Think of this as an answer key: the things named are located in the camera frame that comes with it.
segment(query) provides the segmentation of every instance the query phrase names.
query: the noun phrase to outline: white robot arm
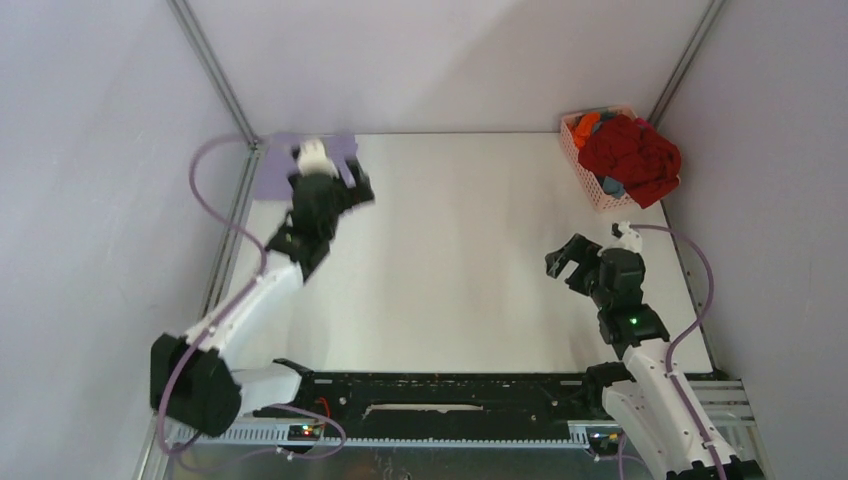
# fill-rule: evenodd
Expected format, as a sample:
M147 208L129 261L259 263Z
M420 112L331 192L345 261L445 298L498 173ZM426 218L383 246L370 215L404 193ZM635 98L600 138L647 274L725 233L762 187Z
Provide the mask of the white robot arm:
M613 235L606 248L574 235L545 257L553 278L577 263L565 283L595 302L601 336L621 360L586 370L588 402L621 425L658 480L765 479L755 461L739 460L668 355L668 331L642 303L641 236L627 222L614 225Z
M265 246L266 273L234 306L225 300L176 338L164 334L150 356L150 404L159 409L166 385L189 346L200 341L179 373L165 414L209 436L227 431L239 416L275 403L289 403L300 387L297 366L272 363L233 371L227 362L274 317L276 303L301 288L330 251L339 216L372 202L370 180L358 160L345 160L354 179L348 186L327 157L324 144L311 140L292 149L297 173L289 177L292 206ZM231 308L223 318L224 308Z

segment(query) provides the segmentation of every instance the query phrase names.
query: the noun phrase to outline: white tabletop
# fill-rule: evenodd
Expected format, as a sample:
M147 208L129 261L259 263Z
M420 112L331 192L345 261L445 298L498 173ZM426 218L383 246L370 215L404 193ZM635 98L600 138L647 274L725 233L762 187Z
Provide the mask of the white tabletop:
M615 361L592 300L545 274L574 233L607 244L618 220L666 225L662 207L597 214L556 134L361 135L376 203L344 216L330 256L234 368L285 357L316 370L580 372ZM283 202L254 201L263 241ZM645 232L645 301L672 336L695 318L671 239ZM258 259L243 243L230 288ZM678 348L712 370L699 331Z

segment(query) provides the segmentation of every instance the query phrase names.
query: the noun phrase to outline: plastic laundry basket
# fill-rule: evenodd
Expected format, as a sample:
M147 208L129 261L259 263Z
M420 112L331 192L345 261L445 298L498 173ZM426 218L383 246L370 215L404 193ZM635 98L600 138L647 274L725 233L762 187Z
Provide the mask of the plastic laundry basket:
M583 186L583 191L586 192L586 195L589 197L589 201L592 202L592 205L595 207L595 210L599 212L603 212L606 210L611 210L613 208L623 207L625 205L631 205L636 203L630 198L630 195L624 194L621 198L615 198L613 196L607 195L604 193L601 185L598 183L598 179L595 178L595 174L583 168L580 163L577 162L577 147L574 145L574 139L571 137L571 130L568 129L569 126L573 126L577 119L582 117L583 115L591 112L616 112L627 115L632 119L636 119L636 114L630 107L626 106L616 106L603 108L598 110L587 110L585 112L572 113L570 115L566 115L562 117L562 122L560 123L560 131L559 131L559 143L562 147L563 153L568 157L568 161L571 162L571 165L574 167L574 170L577 172L577 178L580 179L580 184Z

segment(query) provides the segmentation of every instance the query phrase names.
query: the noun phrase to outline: black linear rail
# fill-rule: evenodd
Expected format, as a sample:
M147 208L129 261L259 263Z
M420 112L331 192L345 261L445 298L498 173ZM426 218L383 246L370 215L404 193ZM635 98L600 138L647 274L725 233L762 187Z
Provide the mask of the black linear rail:
M352 438L568 440L569 421L608 420L592 408L582 374L313 372L288 360L303 381L293 405L332 418ZM712 380L716 374L690 375ZM375 405L470 405L477 410L374 410ZM256 417L291 418L266 408Z

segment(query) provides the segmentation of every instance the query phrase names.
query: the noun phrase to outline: lavender wall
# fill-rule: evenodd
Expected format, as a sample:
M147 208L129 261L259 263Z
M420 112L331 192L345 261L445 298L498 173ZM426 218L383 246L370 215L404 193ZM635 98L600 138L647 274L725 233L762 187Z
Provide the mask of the lavender wall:
M131 476L220 239L188 158L234 130L166 2L0 2L0 478ZM216 206L246 153L203 167Z
M259 133L554 131L648 115L707 0L193 0Z
M844 0L730 2L662 125L671 221L714 262L709 333L780 480L848 471L846 25Z

